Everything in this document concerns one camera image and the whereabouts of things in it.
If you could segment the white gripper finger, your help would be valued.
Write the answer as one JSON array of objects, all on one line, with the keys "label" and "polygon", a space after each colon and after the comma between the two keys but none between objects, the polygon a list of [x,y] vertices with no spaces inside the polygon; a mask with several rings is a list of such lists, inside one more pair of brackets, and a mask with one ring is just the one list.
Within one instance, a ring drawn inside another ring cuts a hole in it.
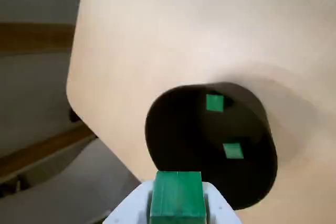
[{"label": "white gripper finger", "polygon": [[157,223],[157,211],[151,212],[154,182],[154,180],[147,180],[140,184],[103,223]]},{"label": "white gripper finger", "polygon": [[203,192],[206,223],[241,224],[239,217],[214,185],[209,182],[203,182]]}]

